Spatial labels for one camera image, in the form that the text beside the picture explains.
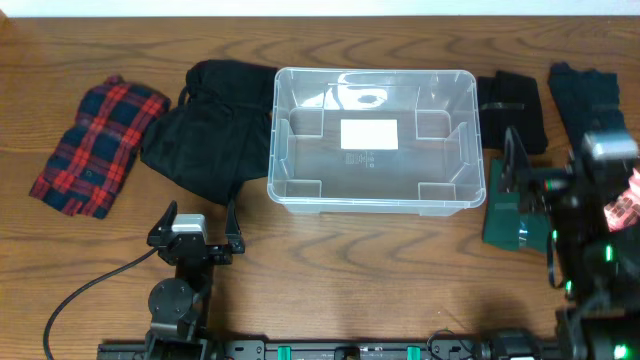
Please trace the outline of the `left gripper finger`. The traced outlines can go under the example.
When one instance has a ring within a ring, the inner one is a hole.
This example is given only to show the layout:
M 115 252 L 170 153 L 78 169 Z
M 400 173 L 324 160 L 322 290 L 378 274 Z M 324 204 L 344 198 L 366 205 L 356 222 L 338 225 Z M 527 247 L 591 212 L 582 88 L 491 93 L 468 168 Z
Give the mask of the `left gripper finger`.
M 164 214 L 156 222 L 148 233 L 149 240 L 161 240 L 164 236 L 171 233 L 171 227 L 177 216 L 177 202 L 173 200 L 167 207 Z
M 227 205 L 225 236 L 229 245 L 242 244 L 242 232 L 238 224 L 236 216 L 236 205 L 234 200 L 230 200 Z

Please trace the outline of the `pink printed t-shirt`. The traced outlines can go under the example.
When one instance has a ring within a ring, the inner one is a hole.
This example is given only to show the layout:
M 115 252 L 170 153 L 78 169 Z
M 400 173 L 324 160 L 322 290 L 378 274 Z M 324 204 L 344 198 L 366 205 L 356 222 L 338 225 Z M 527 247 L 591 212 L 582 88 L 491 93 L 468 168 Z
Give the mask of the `pink printed t-shirt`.
M 604 213 L 609 230 L 619 231 L 630 227 L 639 221 L 639 172 L 634 170 L 629 178 L 629 188 L 614 202 L 604 207 Z

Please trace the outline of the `green taped garment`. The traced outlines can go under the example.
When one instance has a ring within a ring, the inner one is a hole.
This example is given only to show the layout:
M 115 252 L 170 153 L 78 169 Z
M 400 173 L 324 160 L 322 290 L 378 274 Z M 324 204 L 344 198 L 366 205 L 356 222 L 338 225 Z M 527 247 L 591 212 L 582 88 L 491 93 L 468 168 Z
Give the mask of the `green taped garment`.
M 502 167 L 502 160 L 491 160 L 482 240 L 503 250 L 529 248 L 545 254 L 551 231 L 549 221 L 543 214 L 520 213 L 519 194 L 498 190 Z

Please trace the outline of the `black taped garment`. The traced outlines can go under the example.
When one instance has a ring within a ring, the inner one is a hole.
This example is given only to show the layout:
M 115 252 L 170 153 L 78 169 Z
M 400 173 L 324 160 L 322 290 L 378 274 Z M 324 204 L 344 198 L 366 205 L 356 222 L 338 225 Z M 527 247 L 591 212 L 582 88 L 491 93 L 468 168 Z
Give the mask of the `black taped garment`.
M 506 130 L 514 127 L 530 155 L 546 151 L 543 112 L 537 82 L 532 77 L 497 71 L 477 78 L 482 146 L 502 150 Z

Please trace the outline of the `clear plastic storage bin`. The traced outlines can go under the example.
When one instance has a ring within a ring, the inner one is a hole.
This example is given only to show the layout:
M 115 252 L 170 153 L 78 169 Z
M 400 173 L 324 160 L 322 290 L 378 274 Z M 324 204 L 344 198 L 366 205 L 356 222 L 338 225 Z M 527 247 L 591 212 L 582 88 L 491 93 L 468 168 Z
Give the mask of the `clear plastic storage bin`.
M 396 119 L 397 150 L 344 150 L 342 119 Z M 267 192 L 291 213 L 450 216 L 487 195 L 465 70 L 288 67 L 275 75 Z

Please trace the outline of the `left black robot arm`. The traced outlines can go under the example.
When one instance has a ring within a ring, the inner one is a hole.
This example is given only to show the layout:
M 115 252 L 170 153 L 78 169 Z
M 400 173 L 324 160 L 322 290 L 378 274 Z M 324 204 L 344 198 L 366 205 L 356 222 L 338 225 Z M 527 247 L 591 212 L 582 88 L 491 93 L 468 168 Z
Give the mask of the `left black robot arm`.
M 146 359 L 225 357 L 224 346 L 207 329 L 207 323 L 214 268 L 230 265 L 235 255 L 245 252 L 233 201 L 227 205 L 225 237 L 224 244 L 208 244 L 206 218 L 180 214 L 176 202 L 170 203 L 150 230 L 147 244 L 175 268 L 175 275 L 160 281 L 150 292 Z

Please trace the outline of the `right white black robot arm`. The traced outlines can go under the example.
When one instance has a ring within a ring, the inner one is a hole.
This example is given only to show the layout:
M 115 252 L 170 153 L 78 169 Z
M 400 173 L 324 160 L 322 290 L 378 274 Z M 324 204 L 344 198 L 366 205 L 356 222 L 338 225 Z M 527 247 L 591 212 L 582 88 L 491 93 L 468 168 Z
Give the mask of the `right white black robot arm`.
M 589 132 L 564 167 L 535 168 L 517 130 L 506 131 L 499 189 L 548 219 L 549 281 L 571 303 L 556 313 L 562 359 L 639 356 L 639 227 L 613 231 L 605 214 L 638 160 L 627 131 Z

